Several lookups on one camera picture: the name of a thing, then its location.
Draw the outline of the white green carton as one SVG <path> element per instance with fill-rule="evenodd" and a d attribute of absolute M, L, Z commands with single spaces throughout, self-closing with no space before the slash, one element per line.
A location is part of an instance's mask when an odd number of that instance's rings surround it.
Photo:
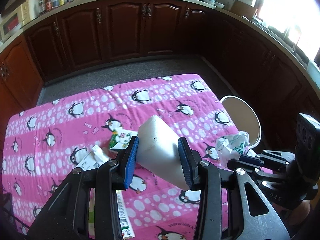
<path fill-rule="evenodd" d="M 223 167 L 231 159 L 238 160 L 240 155 L 247 154 L 250 150 L 249 135 L 245 131 L 239 131 L 237 134 L 224 135 L 216 141 L 215 150 Z"/>

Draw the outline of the cow milk carton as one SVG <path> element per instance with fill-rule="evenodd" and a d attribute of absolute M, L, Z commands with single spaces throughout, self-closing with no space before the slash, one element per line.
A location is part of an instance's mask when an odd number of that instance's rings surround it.
<path fill-rule="evenodd" d="M 128 129 L 114 130 L 109 142 L 109 150 L 118 152 L 119 150 L 126 149 L 133 136 L 137 136 L 136 131 L 131 131 Z"/>

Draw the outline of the white round trash bin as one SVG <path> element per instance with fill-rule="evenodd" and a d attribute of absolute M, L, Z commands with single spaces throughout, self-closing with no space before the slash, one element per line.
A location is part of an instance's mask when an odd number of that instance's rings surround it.
<path fill-rule="evenodd" d="M 224 96 L 220 102 L 228 112 L 237 129 L 248 133 L 250 147 L 255 148 L 258 146 L 261 141 L 262 131 L 260 121 L 252 107 L 234 95 Z"/>

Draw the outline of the white microwave oven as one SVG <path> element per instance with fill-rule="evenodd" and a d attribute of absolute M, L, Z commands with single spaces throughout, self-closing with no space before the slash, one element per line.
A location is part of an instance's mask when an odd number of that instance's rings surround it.
<path fill-rule="evenodd" d="M 39 0 L 27 0 L 1 22 L 1 41 L 7 40 L 21 27 L 39 16 Z"/>

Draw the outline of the brown kitchen cabinets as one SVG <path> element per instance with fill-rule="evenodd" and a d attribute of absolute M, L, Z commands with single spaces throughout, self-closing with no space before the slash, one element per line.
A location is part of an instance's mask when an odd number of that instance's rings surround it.
<path fill-rule="evenodd" d="M 207 59 L 258 114 L 266 135 L 292 135 L 299 112 L 319 118 L 319 86 L 306 66 L 252 22 L 196 0 L 80 0 L 28 23 L 24 43 L 44 81 L 157 55 Z"/>

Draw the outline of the white blue paper box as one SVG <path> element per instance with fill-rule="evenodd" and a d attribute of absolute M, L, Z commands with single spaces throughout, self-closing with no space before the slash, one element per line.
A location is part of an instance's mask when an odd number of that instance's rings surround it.
<path fill-rule="evenodd" d="M 98 145 L 94 145 L 91 151 L 76 166 L 84 171 L 99 168 L 101 165 L 110 160 L 110 157 L 104 153 L 103 149 Z"/>

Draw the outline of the pink penguin tablecloth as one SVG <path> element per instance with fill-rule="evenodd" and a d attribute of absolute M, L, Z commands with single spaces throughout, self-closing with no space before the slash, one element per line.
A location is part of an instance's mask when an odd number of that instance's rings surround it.
<path fill-rule="evenodd" d="M 112 132 L 138 131 L 160 117 L 204 160 L 220 166 L 217 139 L 238 129 L 218 97 L 197 74 L 164 76 L 107 86 L 61 98 L 13 115 L 2 160 L 9 218 L 26 234 L 67 174 L 94 145 L 109 157 Z M 192 239 L 199 192 L 184 191 L 137 165 L 123 199 L 135 238 Z"/>

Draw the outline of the flat red white carton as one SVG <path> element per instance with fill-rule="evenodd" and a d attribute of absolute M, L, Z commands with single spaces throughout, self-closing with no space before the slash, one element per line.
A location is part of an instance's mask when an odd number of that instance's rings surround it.
<path fill-rule="evenodd" d="M 135 233 L 133 231 L 131 222 L 129 220 L 129 216 L 127 214 L 122 192 L 120 190 L 117 190 L 116 193 L 117 193 L 118 215 L 119 215 L 122 237 L 123 239 L 135 238 Z"/>

